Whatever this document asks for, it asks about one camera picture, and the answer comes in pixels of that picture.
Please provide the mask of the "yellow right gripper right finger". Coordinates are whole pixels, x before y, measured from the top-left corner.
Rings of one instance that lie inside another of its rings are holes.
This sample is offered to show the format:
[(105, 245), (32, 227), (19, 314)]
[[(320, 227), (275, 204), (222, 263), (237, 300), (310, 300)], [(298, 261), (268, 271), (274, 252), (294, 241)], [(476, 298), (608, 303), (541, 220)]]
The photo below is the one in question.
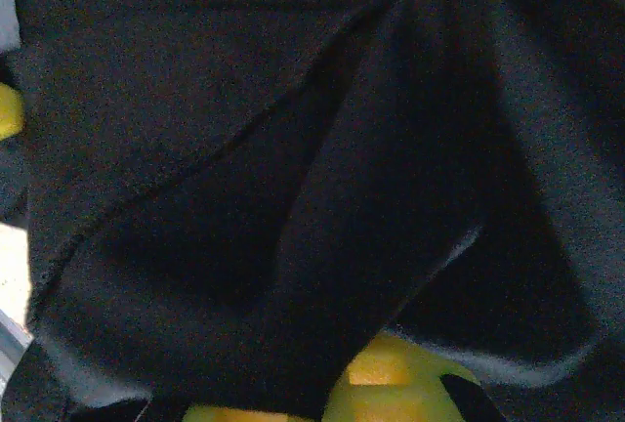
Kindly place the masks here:
[(470, 370), (382, 333), (346, 367), (322, 422), (508, 421)]

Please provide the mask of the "black t-shirt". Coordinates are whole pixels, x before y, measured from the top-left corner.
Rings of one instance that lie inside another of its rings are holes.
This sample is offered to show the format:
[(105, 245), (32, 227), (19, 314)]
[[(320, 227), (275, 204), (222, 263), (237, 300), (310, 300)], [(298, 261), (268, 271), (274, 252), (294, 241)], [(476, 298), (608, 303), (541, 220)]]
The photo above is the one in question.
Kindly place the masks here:
[(322, 422), (382, 333), (625, 422), (625, 0), (14, 0), (0, 422)]

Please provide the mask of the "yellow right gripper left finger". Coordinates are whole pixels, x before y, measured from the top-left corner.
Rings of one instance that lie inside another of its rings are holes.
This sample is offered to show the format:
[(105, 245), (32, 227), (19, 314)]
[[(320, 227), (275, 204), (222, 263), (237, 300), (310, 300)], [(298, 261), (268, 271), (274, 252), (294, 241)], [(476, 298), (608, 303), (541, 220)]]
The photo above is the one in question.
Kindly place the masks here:
[(312, 422), (309, 419), (282, 413), (242, 410), (195, 405), (190, 407), (183, 422)]

